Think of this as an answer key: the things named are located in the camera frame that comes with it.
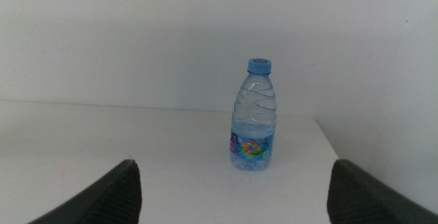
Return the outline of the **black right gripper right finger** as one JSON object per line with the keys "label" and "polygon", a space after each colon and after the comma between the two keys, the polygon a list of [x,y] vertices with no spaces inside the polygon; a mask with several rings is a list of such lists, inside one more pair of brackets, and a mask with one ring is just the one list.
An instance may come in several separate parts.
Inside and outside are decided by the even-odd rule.
{"label": "black right gripper right finger", "polygon": [[326,208],[331,223],[437,223],[437,214],[349,160],[336,160]]}

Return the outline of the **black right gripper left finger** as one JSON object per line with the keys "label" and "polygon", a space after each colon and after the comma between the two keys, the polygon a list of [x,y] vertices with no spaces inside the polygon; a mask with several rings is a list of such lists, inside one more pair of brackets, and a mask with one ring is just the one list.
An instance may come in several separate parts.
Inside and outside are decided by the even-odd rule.
{"label": "black right gripper left finger", "polygon": [[142,189],[135,160],[123,160],[89,187],[34,223],[133,223],[140,220]]}

